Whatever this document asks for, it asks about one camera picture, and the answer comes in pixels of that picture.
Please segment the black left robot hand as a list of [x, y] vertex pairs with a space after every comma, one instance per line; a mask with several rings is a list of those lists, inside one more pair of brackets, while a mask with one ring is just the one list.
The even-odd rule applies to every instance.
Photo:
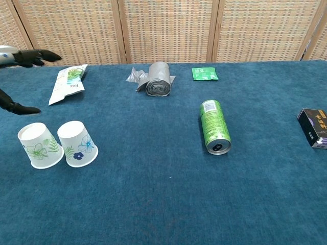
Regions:
[[[31, 68], [35, 66], [44, 66], [44, 60], [56, 62], [61, 60], [58, 54], [44, 49], [19, 50], [10, 45], [1, 45], [1, 68], [10, 66], [21, 66]], [[39, 114], [40, 109], [35, 107], [26, 107], [12, 98], [1, 89], [1, 108], [16, 115]]]

